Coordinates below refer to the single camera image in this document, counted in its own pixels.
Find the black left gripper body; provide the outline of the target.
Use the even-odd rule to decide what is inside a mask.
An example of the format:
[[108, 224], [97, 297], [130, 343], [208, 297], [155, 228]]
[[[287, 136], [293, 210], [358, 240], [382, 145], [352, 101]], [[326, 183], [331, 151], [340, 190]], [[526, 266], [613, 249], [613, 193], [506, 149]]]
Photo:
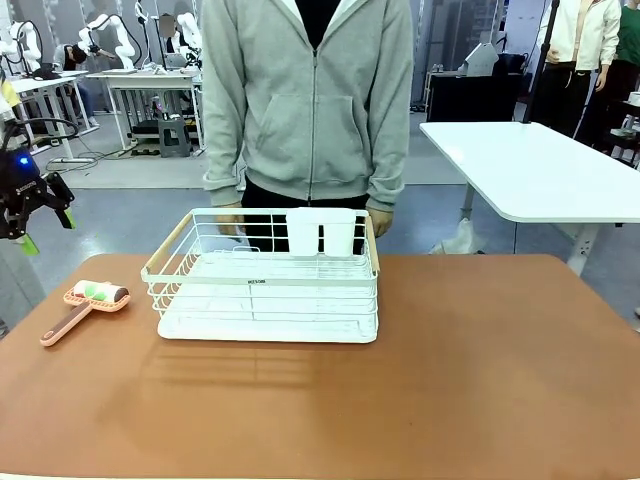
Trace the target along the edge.
[[48, 178], [25, 148], [1, 151], [1, 238], [26, 233], [30, 215], [50, 206]]

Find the person's left hand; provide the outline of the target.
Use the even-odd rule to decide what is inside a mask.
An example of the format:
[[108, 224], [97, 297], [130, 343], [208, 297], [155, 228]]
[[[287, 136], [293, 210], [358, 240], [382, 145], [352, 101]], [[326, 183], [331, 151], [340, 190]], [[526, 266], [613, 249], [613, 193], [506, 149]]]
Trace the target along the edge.
[[368, 208], [368, 213], [372, 221], [375, 237], [379, 238], [387, 233], [393, 222], [393, 212]]

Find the person's right hand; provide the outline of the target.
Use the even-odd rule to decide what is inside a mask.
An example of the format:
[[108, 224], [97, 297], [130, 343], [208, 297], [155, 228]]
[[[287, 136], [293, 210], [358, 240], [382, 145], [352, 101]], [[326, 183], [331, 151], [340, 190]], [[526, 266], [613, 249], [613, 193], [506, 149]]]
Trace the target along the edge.
[[220, 213], [215, 217], [219, 233], [221, 235], [237, 238], [245, 233], [245, 219], [241, 213], [236, 210], [242, 208], [240, 203], [234, 203], [221, 207]]

